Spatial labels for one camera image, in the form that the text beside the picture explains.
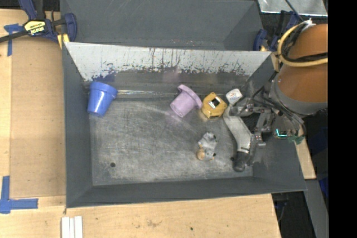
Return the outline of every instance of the wooden table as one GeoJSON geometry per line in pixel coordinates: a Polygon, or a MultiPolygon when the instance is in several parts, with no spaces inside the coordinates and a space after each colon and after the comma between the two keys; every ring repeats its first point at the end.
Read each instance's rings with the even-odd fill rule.
{"type": "MultiPolygon", "coordinates": [[[[0,36],[26,21],[22,10],[0,9],[0,36]]],[[[39,198],[38,209],[0,214],[0,237],[60,237],[61,218],[78,215],[84,238],[281,237],[271,195],[66,210],[58,44],[21,37],[11,57],[0,44],[0,76],[0,179],[10,175],[10,198],[39,198]]],[[[304,177],[316,178],[306,142],[297,150],[304,177]]]]}

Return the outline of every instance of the clamp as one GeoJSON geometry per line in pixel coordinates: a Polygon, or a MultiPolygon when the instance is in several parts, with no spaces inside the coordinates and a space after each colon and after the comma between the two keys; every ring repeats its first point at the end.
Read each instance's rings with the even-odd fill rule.
{"type": "Polygon", "coordinates": [[[59,43],[59,33],[55,30],[58,25],[66,24],[66,33],[70,41],[74,41],[77,34],[77,24],[74,14],[67,13],[64,18],[54,21],[46,19],[43,10],[44,0],[18,0],[20,7],[28,16],[28,21],[22,25],[23,30],[0,38],[0,43],[28,35],[42,37],[59,43]]]}

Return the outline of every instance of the small metal object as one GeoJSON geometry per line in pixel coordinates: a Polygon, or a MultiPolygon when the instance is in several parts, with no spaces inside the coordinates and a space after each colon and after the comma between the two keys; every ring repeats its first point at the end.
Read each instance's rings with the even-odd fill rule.
{"type": "Polygon", "coordinates": [[[198,141],[200,149],[197,151],[197,158],[201,161],[213,160],[216,156],[215,148],[218,144],[216,136],[212,132],[206,132],[198,141]]]}

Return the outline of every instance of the stain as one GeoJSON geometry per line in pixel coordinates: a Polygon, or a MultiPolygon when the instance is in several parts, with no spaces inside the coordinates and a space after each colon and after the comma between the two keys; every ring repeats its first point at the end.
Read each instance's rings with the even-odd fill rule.
{"type": "Polygon", "coordinates": [[[152,220],[148,220],[148,221],[147,221],[147,226],[150,226],[150,227],[152,227],[152,228],[155,228],[155,227],[159,226],[159,225],[161,224],[161,222],[162,222],[162,221],[160,221],[160,222],[158,222],[158,223],[154,223],[154,222],[152,222],[152,220]]]}

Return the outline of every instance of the white object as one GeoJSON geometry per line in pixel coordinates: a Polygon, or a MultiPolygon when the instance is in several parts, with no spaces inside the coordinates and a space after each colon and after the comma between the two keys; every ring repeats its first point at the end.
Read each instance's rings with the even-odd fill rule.
{"type": "Polygon", "coordinates": [[[188,50],[79,42],[64,44],[85,81],[123,71],[160,72],[163,68],[173,67],[178,73],[233,72],[251,76],[271,54],[270,51],[188,50]]]}
{"type": "Polygon", "coordinates": [[[231,91],[228,91],[228,93],[225,95],[227,98],[229,104],[233,105],[239,101],[243,97],[239,89],[232,89],[231,91]]]}
{"type": "Polygon", "coordinates": [[[61,219],[62,238],[83,238],[83,222],[81,216],[62,217],[61,219]]]}

